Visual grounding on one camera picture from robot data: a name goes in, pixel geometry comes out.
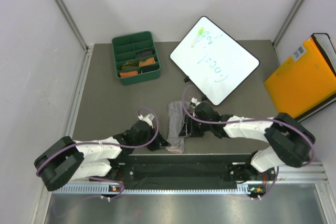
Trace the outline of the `olive green underwear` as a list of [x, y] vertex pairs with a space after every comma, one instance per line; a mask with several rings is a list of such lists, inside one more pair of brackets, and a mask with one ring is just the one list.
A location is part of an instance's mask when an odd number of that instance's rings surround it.
[[119, 69], [120, 70], [133, 69], [133, 68], [136, 68], [137, 66], [138, 66], [138, 64], [137, 64], [136, 60], [129, 60], [129, 61], [126, 61], [123, 64], [121, 64]]

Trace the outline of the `black rolled cloth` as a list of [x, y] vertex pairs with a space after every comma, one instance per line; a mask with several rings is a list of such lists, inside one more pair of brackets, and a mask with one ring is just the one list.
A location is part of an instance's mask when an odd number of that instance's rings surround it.
[[159, 70], [159, 68], [160, 68], [160, 66], [155, 65], [155, 64], [143, 66], [143, 67], [141, 67], [141, 73], [156, 71], [156, 70]]

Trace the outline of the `orange rolled cloth front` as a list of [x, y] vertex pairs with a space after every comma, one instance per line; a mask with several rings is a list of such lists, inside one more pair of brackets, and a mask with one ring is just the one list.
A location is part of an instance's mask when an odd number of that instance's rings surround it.
[[128, 77], [136, 76], [136, 75], [138, 75], [137, 70], [127, 71], [127, 72], [120, 71], [119, 73], [120, 78], [128, 78]]

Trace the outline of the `green compartment tray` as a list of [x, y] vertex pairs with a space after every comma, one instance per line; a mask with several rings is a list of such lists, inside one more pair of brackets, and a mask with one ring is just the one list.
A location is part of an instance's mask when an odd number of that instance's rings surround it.
[[[119, 37], [114, 37], [112, 39], [112, 49], [113, 49], [113, 58], [115, 63], [115, 72], [122, 85], [127, 86], [131, 84], [136, 84], [140, 82], [154, 80], [160, 77], [161, 75], [161, 63], [158, 56], [157, 49], [154, 44], [153, 36], [150, 31], [141, 31], [138, 33], [123, 35]], [[147, 56], [143, 58], [136, 58], [136, 53], [144, 49], [151, 48], [153, 50], [152, 56]], [[155, 58], [155, 65], [159, 65], [159, 70], [141, 73], [141, 67], [139, 67], [139, 61], [146, 60], [150, 57]], [[120, 70], [119, 67], [126, 61], [136, 60], [138, 66], [133, 69]], [[137, 70], [138, 75], [131, 76], [128, 78], [120, 78], [119, 73]]]

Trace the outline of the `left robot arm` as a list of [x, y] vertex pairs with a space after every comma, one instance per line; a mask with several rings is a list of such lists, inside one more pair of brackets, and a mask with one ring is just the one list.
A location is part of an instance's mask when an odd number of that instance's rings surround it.
[[88, 177], [114, 180], [119, 174], [117, 159], [136, 148], [157, 151], [168, 145], [149, 120], [139, 120], [130, 129], [104, 140], [81, 142], [64, 136], [42, 153], [34, 166], [47, 190], [55, 191], [72, 180]]

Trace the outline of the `orange rolled cloth back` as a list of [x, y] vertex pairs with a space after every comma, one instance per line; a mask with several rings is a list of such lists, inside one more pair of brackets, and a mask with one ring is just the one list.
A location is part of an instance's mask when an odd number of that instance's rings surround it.
[[145, 67], [145, 66], [153, 65], [155, 63], [156, 63], [155, 58], [154, 57], [150, 57], [150, 58], [148, 58], [146, 60], [139, 61], [139, 67]]

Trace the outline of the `white whiteboard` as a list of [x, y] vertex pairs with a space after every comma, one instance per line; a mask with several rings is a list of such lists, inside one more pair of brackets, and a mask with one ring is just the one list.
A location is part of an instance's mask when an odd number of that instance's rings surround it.
[[[201, 27], [204, 32], [192, 48]], [[260, 65], [251, 52], [206, 16], [195, 23], [170, 58], [213, 105], [220, 105]]]

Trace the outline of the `grey striped underwear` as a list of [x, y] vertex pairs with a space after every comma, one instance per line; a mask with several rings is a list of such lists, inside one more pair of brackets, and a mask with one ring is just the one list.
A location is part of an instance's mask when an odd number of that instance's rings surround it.
[[184, 125], [185, 113], [182, 108], [182, 101], [173, 101], [168, 104], [169, 131], [167, 142], [169, 147], [167, 151], [171, 153], [182, 154], [184, 152], [184, 137], [179, 134]]

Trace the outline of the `orange clipboard folder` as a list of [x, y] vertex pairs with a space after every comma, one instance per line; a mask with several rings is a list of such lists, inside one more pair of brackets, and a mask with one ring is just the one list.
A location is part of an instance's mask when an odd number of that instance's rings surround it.
[[314, 33], [264, 82], [278, 112], [299, 122], [335, 103], [335, 46]]

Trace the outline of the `black dotted underwear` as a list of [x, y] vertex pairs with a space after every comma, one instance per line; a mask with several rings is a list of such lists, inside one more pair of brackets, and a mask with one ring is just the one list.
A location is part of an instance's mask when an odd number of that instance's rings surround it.
[[152, 56], [153, 50], [151, 48], [148, 49], [144, 49], [142, 51], [139, 51], [136, 53], [136, 58], [143, 58], [143, 57], [147, 57], [147, 56]]

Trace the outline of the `orange rolled cloth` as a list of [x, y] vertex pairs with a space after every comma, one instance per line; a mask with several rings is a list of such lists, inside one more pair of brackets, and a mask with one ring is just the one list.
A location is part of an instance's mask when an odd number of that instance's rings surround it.
[[127, 72], [120, 71], [119, 73], [120, 78], [128, 78], [128, 77], [136, 76], [136, 75], [138, 75], [137, 70], [127, 71]]
[[155, 63], [156, 63], [155, 58], [154, 57], [150, 57], [150, 58], [148, 58], [146, 60], [139, 61], [139, 67], [145, 67], [145, 66], [153, 65]]

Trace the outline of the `green marker pen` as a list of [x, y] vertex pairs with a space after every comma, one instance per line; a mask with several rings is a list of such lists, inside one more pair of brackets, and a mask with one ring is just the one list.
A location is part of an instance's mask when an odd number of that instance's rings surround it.
[[194, 41], [193, 41], [192, 44], [191, 44], [191, 47], [192, 47], [192, 48], [195, 47], [197, 41], [199, 40], [199, 38], [200, 38], [200, 36], [202, 35], [203, 32], [204, 32], [204, 27], [201, 27], [201, 28], [198, 30], [197, 35], [196, 35]]

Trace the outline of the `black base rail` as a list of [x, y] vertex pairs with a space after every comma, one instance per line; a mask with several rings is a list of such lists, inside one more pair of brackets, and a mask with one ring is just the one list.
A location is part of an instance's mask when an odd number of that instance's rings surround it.
[[275, 169], [259, 173], [247, 154], [130, 155], [111, 160], [106, 178], [129, 190], [234, 189], [247, 181], [264, 186]]

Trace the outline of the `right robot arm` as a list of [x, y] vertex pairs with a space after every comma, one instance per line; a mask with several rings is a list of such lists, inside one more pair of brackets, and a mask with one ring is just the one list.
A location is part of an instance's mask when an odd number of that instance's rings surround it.
[[251, 154], [245, 174], [258, 179], [270, 168], [287, 165], [299, 168], [310, 161], [316, 138], [287, 113], [262, 120], [220, 115], [205, 102], [192, 102], [192, 114], [184, 119], [180, 136], [201, 137], [212, 132], [217, 138], [246, 138], [267, 142], [269, 147]]

